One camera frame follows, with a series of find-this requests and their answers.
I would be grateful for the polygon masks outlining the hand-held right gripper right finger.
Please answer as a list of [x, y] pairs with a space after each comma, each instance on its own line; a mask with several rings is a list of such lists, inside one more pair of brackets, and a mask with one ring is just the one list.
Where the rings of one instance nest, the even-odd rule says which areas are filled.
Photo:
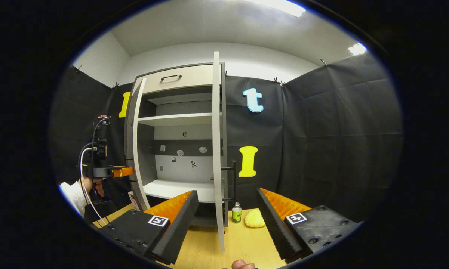
[[263, 188], [257, 189], [257, 202], [274, 247], [286, 264], [326, 249], [362, 225], [328, 206], [310, 208]]

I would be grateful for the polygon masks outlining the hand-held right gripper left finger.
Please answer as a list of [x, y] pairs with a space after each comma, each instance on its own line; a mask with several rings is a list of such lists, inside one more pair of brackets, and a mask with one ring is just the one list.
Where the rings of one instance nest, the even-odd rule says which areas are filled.
[[197, 191], [187, 191], [146, 211], [128, 210], [99, 233], [140, 257], [175, 264], [198, 205]]

